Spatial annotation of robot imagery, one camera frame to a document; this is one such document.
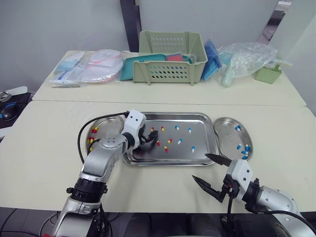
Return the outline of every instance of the plastic bag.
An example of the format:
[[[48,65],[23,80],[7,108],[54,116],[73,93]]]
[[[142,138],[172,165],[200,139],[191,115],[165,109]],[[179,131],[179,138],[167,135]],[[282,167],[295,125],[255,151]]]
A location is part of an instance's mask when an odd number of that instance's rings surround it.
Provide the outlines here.
[[[55,79],[50,80],[52,87],[79,87],[81,83],[81,75],[86,64],[86,62],[78,62],[70,71],[63,71],[57,75],[54,74]]]
[[[65,58],[60,64],[58,64],[55,73],[62,71],[70,71],[76,63],[82,58],[84,51],[75,52]]]
[[[274,60],[277,50],[258,42],[233,43],[218,50],[223,67],[219,71],[219,81],[223,86],[230,86],[233,77],[245,77],[253,74]]]
[[[123,57],[119,51],[102,49],[93,53],[82,73],[83,82],[108,82],[118,75],[123,67]]]

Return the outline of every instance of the white table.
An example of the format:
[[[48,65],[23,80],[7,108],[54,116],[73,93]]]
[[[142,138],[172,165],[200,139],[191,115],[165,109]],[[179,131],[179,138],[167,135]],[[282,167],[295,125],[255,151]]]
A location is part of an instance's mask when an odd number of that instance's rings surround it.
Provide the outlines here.
[[[306,107],[157,105],[33,101],[0,144],[0,206],[62,209],[81,162],[77,134],[96,116],[126,111],[201,112],[214,121],[229,116],[248,130],[254,146],[249,161],[260,184],[291,194],[300,211],[316,210],[315,117]],[[221,189],[227,168],[132,167],[116,163],[103,196],[109,212],[224,213],[192,179],[196,175]],[[245,212],[234,202],[233,212]]]
[[[229,88],[220,86],[214,79],[196,83],[194,86],[190,86],[189,83],[152,83],[148,86],[146,83],[132,81],[112,81],[105,84],[82,84],[80,88],[52,88],[49,82],[52,74],[49,74],[33,100],[306,106],[305,101],[284,74],[272,85],[248,76],[235,79]]]

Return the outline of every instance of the plastic basket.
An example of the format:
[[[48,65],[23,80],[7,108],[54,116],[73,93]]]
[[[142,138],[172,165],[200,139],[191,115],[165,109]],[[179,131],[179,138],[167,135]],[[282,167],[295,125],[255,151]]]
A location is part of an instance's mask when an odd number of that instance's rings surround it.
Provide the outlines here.
[[[172,54],[182,52],[195,55],[194,63],[174,61],[146,61],[133,63],[133,81],[147,82],[199,82],[207,56],[199,33],[152,32],[140,33],[139,53]]]
[[[265,83],[273,84],[281,74],[282,71],[279,69],[279,65],[276,65],[274,69],[261,68],[256,72],[255,79]]]

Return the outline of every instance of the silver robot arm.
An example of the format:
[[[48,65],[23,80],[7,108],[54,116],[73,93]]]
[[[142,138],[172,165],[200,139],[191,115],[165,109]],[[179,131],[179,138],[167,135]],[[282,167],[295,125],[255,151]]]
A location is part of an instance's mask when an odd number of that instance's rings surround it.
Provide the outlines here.
[[[205,154],[212,161],[228,166],[224,185],[221,191],[216,191],[211,188],[211,185],[204,180],[193,176],[194,180],[208,194],[215,197],[220,202],[223,202],[224,197],[228,194],[231,198],[236,198],[237,201],[246,202],[246,210],[259,213],[265,211],[290,212],[298,215],[303,220],[303,216],[297,209],[297,204],[294,199],[287,193],[270,189],[265,186],[259,186],[259,179],[252,180],[252,170],[246,160],[230,160],[214,154]],[[284,214],[271,213],[281,223],[276,224],[275,228],[283,236],[289,237],[315,237],[316,235],[310,227],[301,220]]]
[[[131,110],[124,123],[121,134],[101,139],[89,153],[71,194],[61,211],[53,229],[52,236],[92,236],[97,229],[95,216],[101,205],[101,197],[107,192],[107,181],[115,162],[128,150],[136,149],[139,144],[139,130],[146,116]]]

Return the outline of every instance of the white wall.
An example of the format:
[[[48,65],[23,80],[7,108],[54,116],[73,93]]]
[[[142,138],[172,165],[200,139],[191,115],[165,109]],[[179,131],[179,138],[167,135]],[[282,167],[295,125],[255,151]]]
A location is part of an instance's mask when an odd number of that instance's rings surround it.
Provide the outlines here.
[[[0,91],[35,92],[68,50],[128,50],[119,0],[0,0]]]
[[[316,17],[286,56],[292,68],[283,67],[307,106],[316,115]]]
[[[216,47],[257,41],[278,0],[139,0],[143,30],[199,32]]]
[[[309,109],[316,115],[316,1],[293,1],[270,45],[281,58],[293,63],[282,67]]]

